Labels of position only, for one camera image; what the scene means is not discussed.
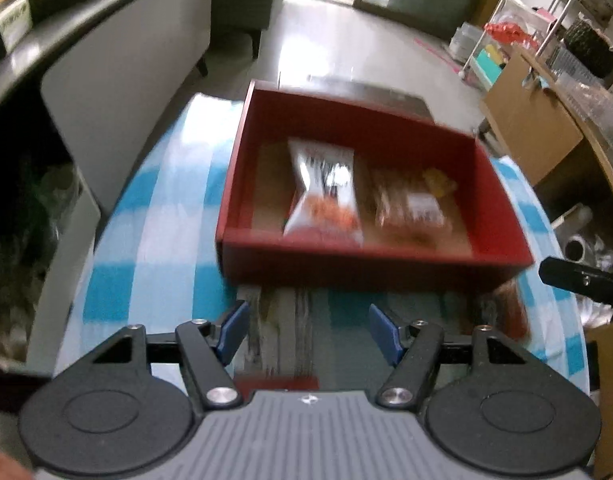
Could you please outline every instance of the white snack package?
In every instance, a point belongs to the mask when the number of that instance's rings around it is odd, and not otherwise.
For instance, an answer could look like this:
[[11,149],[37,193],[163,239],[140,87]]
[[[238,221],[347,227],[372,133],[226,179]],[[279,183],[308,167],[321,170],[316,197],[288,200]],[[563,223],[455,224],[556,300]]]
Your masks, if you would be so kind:
[[322,240],[361,244],[353,150],[299,139],[289,139],[288,150],[302,195],[286,222],[284,235],[317,234]]

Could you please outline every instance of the wooden desk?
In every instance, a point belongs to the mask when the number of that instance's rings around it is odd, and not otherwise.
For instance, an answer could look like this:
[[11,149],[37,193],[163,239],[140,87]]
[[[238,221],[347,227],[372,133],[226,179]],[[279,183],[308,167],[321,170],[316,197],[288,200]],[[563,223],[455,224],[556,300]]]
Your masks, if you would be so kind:
[[[530,67],[548,83],[522,87]],[[613,150],[569,105],[541,61],[516,49],[481,102],[504,150],[522,168],[550,218],[582,200],[613,197]]]

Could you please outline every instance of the black woven basket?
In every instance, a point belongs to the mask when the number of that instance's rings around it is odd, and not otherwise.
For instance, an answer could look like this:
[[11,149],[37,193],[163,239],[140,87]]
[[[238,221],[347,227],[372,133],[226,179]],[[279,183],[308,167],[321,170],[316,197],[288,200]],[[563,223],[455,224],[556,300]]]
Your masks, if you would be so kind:
[[576,20],[564,37],[568,51],[591,73],[604,79],[613,70],[613,51],[607,41],[584,20]]

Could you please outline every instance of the tiled floor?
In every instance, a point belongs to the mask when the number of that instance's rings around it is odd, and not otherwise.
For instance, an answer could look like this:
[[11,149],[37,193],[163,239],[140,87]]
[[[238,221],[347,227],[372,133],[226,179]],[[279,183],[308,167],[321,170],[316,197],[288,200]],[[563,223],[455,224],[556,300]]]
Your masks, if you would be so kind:
[[277,81],[333,75],[419,95],[435,120],[470,131],[482,118],[481,94],[462,83],[456,65],[440,59],[439,40],[351,7],[320,0],[284,0],[251,59],[249,36],[212,38],[208,77],[189,77],[156,131],[164,131],[195,92],[243,99],[252,78]]

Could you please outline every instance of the plastic bag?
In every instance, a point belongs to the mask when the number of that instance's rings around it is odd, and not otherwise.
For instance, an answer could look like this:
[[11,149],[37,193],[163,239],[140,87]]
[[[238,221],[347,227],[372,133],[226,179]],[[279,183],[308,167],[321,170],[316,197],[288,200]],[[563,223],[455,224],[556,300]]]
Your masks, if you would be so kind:
[[455,190],[455,183],[432,168],[421,175],[396,171],[373,173],[376,224],[399,237],[430,237],[450,234],[453,227],[438,198]]
[[302,195],[284,235],[362,243],[353,187],[353,150],[323,142],[289,139],[293,170]]

